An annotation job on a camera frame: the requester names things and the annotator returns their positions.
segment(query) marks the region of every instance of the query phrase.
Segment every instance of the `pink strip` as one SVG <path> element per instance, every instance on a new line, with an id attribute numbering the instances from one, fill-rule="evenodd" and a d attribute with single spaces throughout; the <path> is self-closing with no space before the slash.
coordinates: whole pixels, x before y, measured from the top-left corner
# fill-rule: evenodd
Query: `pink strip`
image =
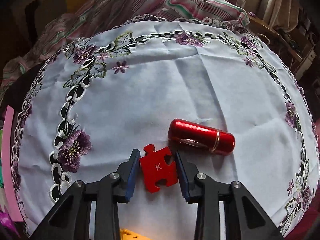
<path id="1" fill-rule="evenodd" d="M 12 221 L 23 222 L 23 218 L 17 203 L 16 195 L 13 189 L 11 177 L 11 163 L 10 163 L 10 139 L 11 127 L 14 116 L 14 109 L 7 106 L 5 113 L 3 134 L 2 134 L 2 149 L 1 149 L 1 162 L 2 162 L 2 176 L 4 191 L 8 201 L 8 211 Z"/>

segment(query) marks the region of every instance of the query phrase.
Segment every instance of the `red cylindrical case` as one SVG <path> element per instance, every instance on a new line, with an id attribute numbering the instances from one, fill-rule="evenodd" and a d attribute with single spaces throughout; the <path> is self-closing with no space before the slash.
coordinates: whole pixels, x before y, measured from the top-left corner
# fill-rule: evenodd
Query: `red cylindrical case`
<path id="1" fill-rule="evenodd" d="M 236 144 L 231 133 L 182 119 L 171 122 L 168 137 L 176 142 L 206 147 L 210 152 L 220 155 L 229 155 Z"/>

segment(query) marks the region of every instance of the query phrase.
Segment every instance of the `puzzle piece notch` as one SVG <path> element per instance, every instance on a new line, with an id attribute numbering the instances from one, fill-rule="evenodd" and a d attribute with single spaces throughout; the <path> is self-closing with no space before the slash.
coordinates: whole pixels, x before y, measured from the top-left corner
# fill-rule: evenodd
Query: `puzzle piece notch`
<path id="1" fill-rule="evenodd" d="M 155 146 L 149 144 L 143 148 L 146 156 L 140 158 L 140 164 L 144 177 L 144 184 L 150 193 L 160 190 L 156 185 L 161 179 L 167 181 L 166 186 L 172 186 L 178 182 L 176 163 L 172 161 L 168 165 L 164 159 L 165 156 L 171 156 L 171 151 L 165 147 L 159 151 L 155 151 Z"/>

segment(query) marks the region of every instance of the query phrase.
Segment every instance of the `pink striped fabric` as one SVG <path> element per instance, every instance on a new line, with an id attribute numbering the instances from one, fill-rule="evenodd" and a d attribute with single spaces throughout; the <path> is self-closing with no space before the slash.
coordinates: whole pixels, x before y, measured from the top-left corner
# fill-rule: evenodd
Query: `pink striped fabric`
<path id="1" fill-rule="evenodd" d="M 0 101 L 19 76 L 50 57 L 61 46 L 79 37 L 91 37 L 110 30 L 144 14 L 170 21 L 180 17 L 197 20 L 208 17 L 235 25 L 250 23 L 243 9 L 224 0 L 88 0 L 75 14 L 63 14 L 50 22 L 30 52 L 6 64 Z"/>

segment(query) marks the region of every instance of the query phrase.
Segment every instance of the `puzzle piece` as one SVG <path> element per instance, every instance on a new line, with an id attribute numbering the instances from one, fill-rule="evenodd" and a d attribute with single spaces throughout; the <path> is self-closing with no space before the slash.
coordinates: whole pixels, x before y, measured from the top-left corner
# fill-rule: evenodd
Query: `puzzle piece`
<path id="1" fill-rule="evenodd" d="M 140 158 L 140 164 L 144 184 L 149 192 L 155 193 L 160 190 L 160 187 L 156 186 L 156 182 L 161 179 L 167 180 L 167 187 L 178 182 L 176 163 L 173 161 L 168 165 L 164 160 L 166 155 L 172 155 L 168 147 L 155 152 L 155 146 L 149 144 L 143 150 L 146 152 L 146 156 Z"/>

